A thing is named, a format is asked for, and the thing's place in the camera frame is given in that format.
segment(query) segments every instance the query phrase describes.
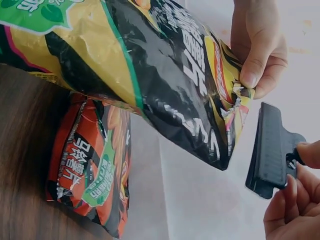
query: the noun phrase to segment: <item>black snack bag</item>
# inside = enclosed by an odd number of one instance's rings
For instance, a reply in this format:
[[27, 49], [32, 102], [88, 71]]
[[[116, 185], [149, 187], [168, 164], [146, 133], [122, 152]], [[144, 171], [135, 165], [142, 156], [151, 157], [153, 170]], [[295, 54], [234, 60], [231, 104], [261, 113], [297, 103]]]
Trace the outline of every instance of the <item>black snack bag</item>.
[[137, 113], [228, 167], [254, 91], [240, 84], [230, 49], [186, 9], [171, 0], [5, 3], [0, 63]]

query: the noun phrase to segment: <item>wooden table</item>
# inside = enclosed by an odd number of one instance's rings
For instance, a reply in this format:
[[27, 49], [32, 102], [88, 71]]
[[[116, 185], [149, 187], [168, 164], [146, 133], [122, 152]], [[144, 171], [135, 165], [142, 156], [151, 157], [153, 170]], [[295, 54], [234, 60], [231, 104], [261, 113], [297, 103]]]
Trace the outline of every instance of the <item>wooden table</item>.
[[0, 239], [110, 240], [99, 225], [45, 201], [51, 148], [68, 91], [0, 65]]

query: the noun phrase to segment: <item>bag clip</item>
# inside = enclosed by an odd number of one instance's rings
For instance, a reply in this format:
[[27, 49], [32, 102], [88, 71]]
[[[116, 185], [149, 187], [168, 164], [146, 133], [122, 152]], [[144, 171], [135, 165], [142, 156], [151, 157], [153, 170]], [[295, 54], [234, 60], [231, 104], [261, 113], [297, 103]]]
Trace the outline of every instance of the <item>bag clip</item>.
[[288, 174], [297, 177], [297, 162], [305, 165], [296, 149], [305, 141], [283, 127], [278, 108], [262, 102], [246, 187], [264, 199], [272, 198], [274, 188], [284, 189]]

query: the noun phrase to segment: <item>chip bag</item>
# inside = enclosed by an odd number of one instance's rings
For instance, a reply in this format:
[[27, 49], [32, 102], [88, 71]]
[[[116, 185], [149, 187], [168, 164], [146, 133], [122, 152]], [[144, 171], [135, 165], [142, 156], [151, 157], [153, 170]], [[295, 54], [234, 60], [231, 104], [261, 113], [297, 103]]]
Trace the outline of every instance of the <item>chip bag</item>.
[[73, 94], [52, 150], [47, 199], [120, 238], [128, 218], [130, 135], [128, 111]]
[[0, 63], [139, 114], [221, 170], [254, 95], [230, 49], [172, 0], [0, 0]]

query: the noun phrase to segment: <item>fingernail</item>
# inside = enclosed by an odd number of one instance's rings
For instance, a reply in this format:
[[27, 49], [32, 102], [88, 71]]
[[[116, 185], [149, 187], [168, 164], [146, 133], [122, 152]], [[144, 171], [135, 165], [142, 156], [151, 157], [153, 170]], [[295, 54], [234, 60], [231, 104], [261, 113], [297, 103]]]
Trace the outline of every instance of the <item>fingernail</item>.
[[257, 84], [257, 77], [253, 72], [245, 72], [241, 79], [247, 88], [254, 88]]
[[298, 143], [298, 146], [303, 146], [304, 147], [304, 146], [308, 146], [308, 145], [310, 145], [310, 143], [305, 142], [305, 141]]

